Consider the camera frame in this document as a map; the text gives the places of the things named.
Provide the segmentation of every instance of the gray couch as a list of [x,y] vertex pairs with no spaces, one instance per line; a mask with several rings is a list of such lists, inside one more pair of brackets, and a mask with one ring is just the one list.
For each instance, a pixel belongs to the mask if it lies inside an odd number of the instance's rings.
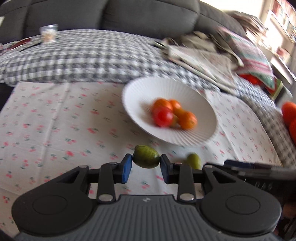
[[198,0],[11,0],[0,6],[5,19],[0,43],[39,34],[58,24],[59,30],[105,29],[162,39],[217,25],[245,36],[242,26],[222,11]]

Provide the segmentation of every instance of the floral tablecloth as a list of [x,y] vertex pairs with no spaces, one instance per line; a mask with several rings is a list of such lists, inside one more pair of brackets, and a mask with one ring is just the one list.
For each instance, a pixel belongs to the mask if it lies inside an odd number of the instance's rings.
[[[254,112],[240,99],[211,90],[201,93],[212,105],[219,123],[207,145],[179,147],[141,130],[121,103],[123,84],[19,82],[0,113],[0,228],[17,233],[11,206],[22,193],[68,170],[86,164],[99,168],[121,161],[136,145],[149,145],[171,162],[196,152],[204,163],[226,159],[280,166],[273,145]],[[176,194],[177,185],[163,182],[160,168],[133,165],[119,194]],[[196,184],[198,197],[202,197]],[[90,190],[95,197],[96,186]]]

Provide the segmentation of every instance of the plastic cup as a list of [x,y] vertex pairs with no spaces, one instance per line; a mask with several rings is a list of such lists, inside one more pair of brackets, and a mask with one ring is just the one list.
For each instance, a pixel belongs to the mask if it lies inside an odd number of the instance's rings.
[[53,43],[56,41],[57,34],[57,24],[52,24],[40,28],[40,33],[42,35],[42,42],[44,44]]

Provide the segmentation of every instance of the white bowl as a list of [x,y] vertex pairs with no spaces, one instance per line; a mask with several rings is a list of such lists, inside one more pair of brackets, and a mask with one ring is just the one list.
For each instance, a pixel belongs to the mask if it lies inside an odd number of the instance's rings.
[[[182,108],[195,114],[197,126],[192,130],[161,128],[155,125],[150,107],[157,98],[176,99]],[[212,106],[197,91],[174,79],[139,78],[128,83],[122,102],[132,120],[150,135],[179,146],[203,145],[217,132],[217,118]]]

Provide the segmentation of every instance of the green lime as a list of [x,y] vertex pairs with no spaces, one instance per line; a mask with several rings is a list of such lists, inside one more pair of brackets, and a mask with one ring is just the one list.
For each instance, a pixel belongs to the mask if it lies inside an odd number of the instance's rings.
[[184,163],[191,166],[192,169],[202,169],[202,162],[199,155],[197,155],[196,153],[188,155]]
[[154,168],[158,166],[160,156],[153,148],[138,145],[133,153],[133,162],[142,168]]

